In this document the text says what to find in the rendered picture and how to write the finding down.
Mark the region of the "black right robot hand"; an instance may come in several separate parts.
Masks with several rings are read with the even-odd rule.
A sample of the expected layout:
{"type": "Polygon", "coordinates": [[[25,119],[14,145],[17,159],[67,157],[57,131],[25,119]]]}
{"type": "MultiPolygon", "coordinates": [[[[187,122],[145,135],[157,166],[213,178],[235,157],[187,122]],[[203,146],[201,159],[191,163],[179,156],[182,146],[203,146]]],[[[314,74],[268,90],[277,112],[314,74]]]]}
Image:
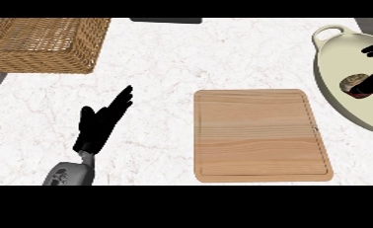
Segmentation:
{"type": "MultiPolygon", "coordinates": [[[[361,52],[367,57],[373,57],[373,45],[368,45],[361,49],[361,52]]],[[[365,80],[352,87],[350,93],[358,96],[367,96],[373,94],[373,74],[365,78],[365,80]]]]}

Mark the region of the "woven wicker basket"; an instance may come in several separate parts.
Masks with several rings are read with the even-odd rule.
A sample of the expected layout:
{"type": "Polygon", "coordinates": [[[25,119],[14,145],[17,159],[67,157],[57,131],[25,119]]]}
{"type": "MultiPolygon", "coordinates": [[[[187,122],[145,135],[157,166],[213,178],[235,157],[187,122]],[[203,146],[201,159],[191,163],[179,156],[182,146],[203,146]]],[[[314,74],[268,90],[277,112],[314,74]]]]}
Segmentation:
{"type": "Polygon", "coordinates": [[[0,72],[88,74],[109,18],[0,18],[0,72]]]}

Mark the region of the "wooden cutting board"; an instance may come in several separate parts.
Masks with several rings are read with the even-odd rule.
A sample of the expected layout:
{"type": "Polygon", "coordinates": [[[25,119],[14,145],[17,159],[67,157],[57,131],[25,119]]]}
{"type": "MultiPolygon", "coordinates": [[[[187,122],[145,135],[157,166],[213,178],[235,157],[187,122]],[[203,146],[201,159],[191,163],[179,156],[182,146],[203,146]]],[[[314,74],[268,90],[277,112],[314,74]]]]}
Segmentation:
{"type": "Polygon", "coordinates": [[[302,90],[194,92],[193,172],[203,183],[331,179],[331,166],[302,90]]]}

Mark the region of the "grey appliance corner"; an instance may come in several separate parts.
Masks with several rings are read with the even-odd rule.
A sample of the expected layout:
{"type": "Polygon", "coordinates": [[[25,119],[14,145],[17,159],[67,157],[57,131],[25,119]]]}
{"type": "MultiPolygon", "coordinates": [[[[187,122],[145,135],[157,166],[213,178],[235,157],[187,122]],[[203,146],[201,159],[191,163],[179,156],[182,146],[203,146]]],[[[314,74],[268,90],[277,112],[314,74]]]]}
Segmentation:
{"type": "Polygon", "coordinates": [[[355,22],[361,32],[373,36],[373,18],[356,18],[355,22]]]}

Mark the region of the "dark grey flat appliance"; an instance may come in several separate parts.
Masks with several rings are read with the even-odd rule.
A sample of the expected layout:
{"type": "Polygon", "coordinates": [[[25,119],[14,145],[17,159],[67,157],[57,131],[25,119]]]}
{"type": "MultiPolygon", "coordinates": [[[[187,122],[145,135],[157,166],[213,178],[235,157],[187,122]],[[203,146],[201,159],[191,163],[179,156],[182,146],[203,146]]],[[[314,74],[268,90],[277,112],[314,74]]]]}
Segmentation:
{"type": "Polygon", "coordinates": [[[200,24],[201,18],[129,18],[132,22],[200,24]]]}

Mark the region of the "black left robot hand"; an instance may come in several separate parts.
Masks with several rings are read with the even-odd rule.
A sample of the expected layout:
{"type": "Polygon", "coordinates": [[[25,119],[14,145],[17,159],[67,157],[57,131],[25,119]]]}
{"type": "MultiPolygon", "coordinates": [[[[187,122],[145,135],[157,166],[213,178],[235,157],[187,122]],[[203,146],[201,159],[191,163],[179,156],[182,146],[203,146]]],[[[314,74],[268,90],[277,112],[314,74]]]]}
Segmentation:
{"type": "Polygon", "coordinates": [[[126,86],[107,107],[97,112],[89,106],[79,110],[78,137],[72,146],[75,152],[95,155],[107,141],[114,125],[132,105],[132,87],[126,86]]]}

